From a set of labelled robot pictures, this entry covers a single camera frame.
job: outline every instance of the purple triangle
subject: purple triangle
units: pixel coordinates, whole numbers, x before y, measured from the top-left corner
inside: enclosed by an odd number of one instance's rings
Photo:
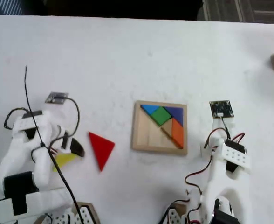
[[[164,106],[165,110],[178,121],[178,123],[184,126],[184,109],[180,107]]]

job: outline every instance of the blue triangle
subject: blue triangle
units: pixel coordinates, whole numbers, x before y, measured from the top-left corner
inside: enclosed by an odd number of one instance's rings
[[[141,104],[141,108],[145,110],[149,115],[154,113],[160,106]]]
[[[180,107],[164,106],[165,110],[178,121],[178,123],[184,126],[184,109]]]

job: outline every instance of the green square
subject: green square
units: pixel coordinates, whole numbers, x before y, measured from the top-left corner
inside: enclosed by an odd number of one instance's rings
[[[163,107],[159,107],[151,114],[151,118],[157,123],[157,125],[161,126],[171,118],[171,115]]]

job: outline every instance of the floor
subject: floor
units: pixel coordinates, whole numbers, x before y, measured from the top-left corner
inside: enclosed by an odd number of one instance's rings
[[[274,23],[274,0],[204,0],[198,20]]]

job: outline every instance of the black strip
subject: black strip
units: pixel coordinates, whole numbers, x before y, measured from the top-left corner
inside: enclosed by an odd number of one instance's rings
[[[43,112],[42,111],[33,111],[33,116],[38,116],[38,115],[42,115]],[[25,118],[30,118],[31,117],[31,113],[28,112],[28,113],[25,113],[22,117],[22,119],[25,119]]]
[[[63,139],[62,139],[62,148],[63,148],[63,149],[66,149],[67,142],[68,142],[68,133],[65,132],[65,133],[64,133],[64,136],[63,136]]]

